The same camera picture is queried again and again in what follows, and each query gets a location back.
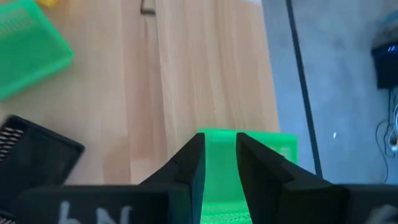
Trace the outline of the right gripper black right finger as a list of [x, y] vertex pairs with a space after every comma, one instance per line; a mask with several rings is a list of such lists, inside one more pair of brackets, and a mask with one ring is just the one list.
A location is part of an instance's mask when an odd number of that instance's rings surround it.
[[397, 223], [397, 186], [332, 184], [238, 133], [239, 177], [253, 223]]

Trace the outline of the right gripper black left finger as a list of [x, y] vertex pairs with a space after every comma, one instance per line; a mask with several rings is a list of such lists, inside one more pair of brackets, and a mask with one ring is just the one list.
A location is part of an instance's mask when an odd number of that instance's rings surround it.
[[16, 223], [175, 223], [201, 219], [205, 135], [197, 133], [137, 185], [64, 185], [24, 192]]

